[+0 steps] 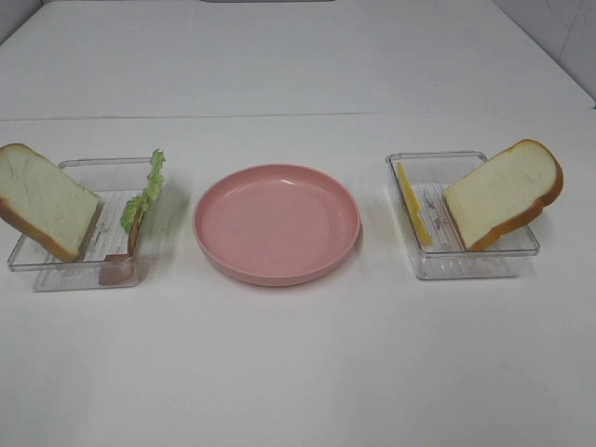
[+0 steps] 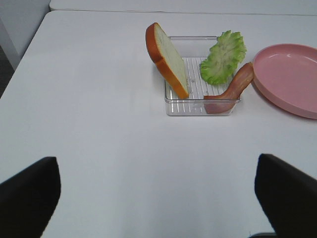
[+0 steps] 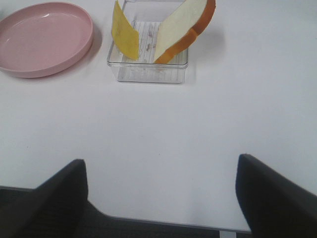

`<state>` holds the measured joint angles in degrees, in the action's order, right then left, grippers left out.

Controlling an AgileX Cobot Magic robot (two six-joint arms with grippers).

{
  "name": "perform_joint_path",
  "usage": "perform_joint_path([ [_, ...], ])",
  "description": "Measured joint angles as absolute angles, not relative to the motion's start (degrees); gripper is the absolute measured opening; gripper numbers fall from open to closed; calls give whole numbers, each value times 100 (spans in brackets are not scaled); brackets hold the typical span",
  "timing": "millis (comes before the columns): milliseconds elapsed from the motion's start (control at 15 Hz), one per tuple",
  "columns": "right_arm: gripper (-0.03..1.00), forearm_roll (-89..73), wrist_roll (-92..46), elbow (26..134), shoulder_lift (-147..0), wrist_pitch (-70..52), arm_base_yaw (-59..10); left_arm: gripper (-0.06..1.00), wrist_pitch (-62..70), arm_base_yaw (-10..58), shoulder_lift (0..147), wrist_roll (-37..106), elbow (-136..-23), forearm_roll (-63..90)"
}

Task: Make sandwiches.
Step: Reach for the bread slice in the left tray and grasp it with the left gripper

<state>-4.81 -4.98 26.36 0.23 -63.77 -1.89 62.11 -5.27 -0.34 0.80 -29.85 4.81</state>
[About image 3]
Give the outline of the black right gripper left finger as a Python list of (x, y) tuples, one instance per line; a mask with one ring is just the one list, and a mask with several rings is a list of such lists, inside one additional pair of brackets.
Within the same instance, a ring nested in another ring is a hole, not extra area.
[(88, 184), (76, 159), (36, 189), (0, 210), (2, 238), (71, 238), (84, 213)]

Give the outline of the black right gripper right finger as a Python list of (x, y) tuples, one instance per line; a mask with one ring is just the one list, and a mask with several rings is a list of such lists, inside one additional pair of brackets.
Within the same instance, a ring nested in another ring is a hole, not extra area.
[(252, 155), (238, 159), (235, 191), (255, 238), (315, 238), (317, 197)]

